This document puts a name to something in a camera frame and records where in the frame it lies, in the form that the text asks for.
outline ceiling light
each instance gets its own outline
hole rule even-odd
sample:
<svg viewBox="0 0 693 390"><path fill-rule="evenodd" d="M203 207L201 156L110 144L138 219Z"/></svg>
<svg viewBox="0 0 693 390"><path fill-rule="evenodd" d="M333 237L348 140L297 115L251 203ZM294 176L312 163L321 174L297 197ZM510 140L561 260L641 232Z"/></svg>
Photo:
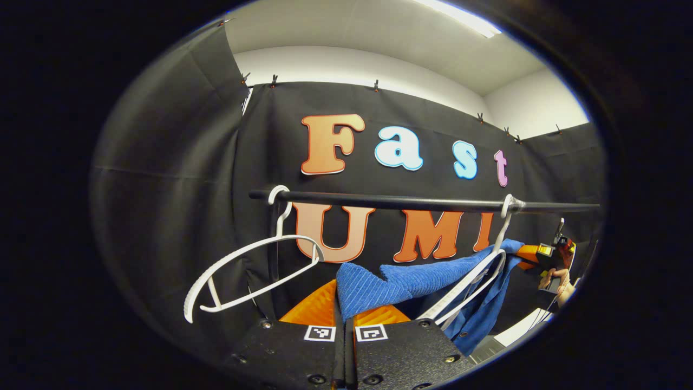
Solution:
<svg viewBox="0 0 693 390"><path fill-rule="evenodd" d="M455 6L451 6L450 4L443 3L442 1L438 0L412 1L423 4L427 7L431 7L436 11L442 12L445 15L448 15L449 17L452 17L453 19L456 19L459 22L465 24L466 26L474 29L474 31L478 32L479 34L487 38L493 37L496 34L500 34L500 30L494 27L493 24L488 23L487 21L483 20L482 18L476 15L472 15L471 13L463 11Z"/></svg>

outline blue letter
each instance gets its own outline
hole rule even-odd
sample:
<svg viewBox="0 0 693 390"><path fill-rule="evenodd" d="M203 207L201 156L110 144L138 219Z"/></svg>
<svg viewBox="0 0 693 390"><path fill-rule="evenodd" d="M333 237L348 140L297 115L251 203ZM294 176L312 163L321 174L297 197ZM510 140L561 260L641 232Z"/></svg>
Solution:
<svg viewBox="0 0 693 390"><path fill-rule="evenodd" d="M392 138L398 135L399 141ZM419 138L408 128L388 126L380 129L378 133L383 141L376 146L376 160L386 167L404 166L410 171L416 171L423 166L423 159L419 157Z"/></svg>
<svg viewBox="0 0 693 390"><path fill-rule="evenodd" d="M458 178L474 179L476 176L476 149L465 141L455 141L453 155L457 161L453 164Z"/></svg>

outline white wall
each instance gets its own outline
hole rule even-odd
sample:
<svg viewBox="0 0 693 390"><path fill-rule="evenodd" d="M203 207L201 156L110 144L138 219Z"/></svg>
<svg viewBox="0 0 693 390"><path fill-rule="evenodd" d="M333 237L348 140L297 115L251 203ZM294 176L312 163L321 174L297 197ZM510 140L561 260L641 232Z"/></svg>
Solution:
<svg viewBox="0 0 693 390"><path fill-rule="evenodd" d="M447 105L493 123L484 99L464 86L410 62L368 51L328 46L283 46L234 53L248 85L277 82L324 81L402 92Z"/></svg>
<svg viewBox="0 0 693 390"><path fill-rule="evenodd" d="M515 80L485 96L498 128L526 139L587 123L585 111L572 92L549 69Z"/></svg>

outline pink letter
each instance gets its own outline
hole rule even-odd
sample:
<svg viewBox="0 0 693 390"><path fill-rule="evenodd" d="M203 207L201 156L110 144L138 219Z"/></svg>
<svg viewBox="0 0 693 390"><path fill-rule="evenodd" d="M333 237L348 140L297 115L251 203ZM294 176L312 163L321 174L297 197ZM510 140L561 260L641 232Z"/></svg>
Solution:
<svg viewBox="0 0 693 390"><path fill-rule="evenodd" d="M498 184L501 187L508 185L508 177L505 176L505 166L508 164L507 160L503 158L503 151L497 151L493 155L495 160L495 165L498 167Z"/></svg>

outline black metal plate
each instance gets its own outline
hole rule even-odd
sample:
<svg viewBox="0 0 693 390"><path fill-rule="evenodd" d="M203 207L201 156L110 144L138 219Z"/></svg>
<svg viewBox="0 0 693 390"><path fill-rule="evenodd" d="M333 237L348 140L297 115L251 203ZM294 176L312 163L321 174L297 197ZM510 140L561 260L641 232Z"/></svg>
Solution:
<svg viewBox="0 0 693 390"><path fill-rule="evenodd" d="M306 341L307 330L306 325L260 321L235 345L226 366L250 389L329 390L335 342Z"/></svg>
<svg viewBox="0 0 693 390"><path fill-rule="evenodd" d="M384 325L383 329L386 339L356 341L359 389L422 389L475 366L431 320ZM363 330L356 330L357 337Z"/></svg>

